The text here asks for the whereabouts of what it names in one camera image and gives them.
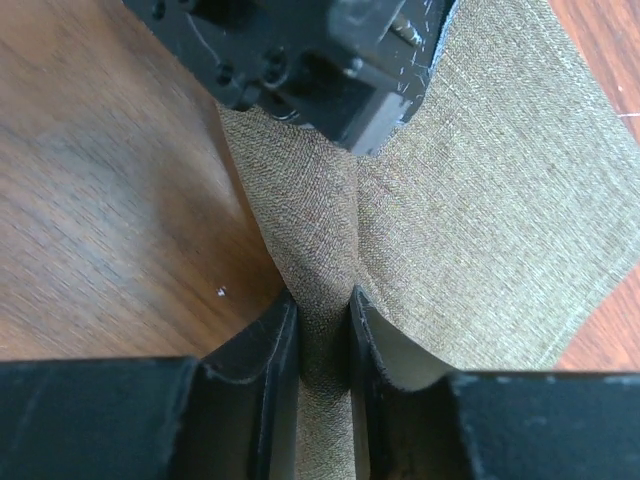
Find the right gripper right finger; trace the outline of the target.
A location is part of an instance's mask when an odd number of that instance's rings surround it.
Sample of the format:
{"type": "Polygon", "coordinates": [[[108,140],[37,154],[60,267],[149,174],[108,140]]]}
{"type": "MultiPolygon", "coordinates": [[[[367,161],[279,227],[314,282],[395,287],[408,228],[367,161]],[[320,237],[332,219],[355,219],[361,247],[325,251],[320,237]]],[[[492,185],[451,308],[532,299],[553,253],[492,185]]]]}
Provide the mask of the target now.
{"type": "Polygon", "coordinates": [[[453,367],[386,320],[361,287],[349,300],[349,338],[357,478],[471,478],[453,367]]]}

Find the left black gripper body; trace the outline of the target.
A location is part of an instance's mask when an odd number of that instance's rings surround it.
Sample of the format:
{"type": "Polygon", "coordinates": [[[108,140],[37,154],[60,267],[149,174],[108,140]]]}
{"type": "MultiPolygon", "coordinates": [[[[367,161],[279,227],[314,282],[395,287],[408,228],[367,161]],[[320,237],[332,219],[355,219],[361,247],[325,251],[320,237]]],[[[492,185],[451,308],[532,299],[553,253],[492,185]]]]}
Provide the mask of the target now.
{"type": "Polygon", "coordinates": [[[128,9],[222,105],[356,155],[425,100],[453,1],[137,1],[128,9]]]}

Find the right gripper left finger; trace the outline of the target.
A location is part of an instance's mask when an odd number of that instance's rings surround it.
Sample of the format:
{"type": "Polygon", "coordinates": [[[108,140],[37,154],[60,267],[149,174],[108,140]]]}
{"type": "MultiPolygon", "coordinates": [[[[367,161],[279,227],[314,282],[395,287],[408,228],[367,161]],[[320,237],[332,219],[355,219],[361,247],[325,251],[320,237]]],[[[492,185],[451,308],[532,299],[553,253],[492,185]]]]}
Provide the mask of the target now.
{"type": "Polygon", "coordinates": [[[288,292],[204,357],[169,476],[292,479],[299,389],[298,309],[288,292]]]}

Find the brown cloth napkin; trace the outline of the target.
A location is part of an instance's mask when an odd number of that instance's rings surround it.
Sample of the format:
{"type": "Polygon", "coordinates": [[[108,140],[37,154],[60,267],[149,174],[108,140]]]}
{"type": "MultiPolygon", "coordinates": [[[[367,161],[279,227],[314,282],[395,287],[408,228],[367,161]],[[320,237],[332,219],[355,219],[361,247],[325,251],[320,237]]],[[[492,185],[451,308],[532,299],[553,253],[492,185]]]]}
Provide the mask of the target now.
{"type": "Polygon", "coordinates": [[[421,109],[376,157],[220,117],[299,307],[299,479],[356,475],[355,286],[438,369],[537,370],[638,262],[638,144],[545,1],[456,2],[421,109]]]}

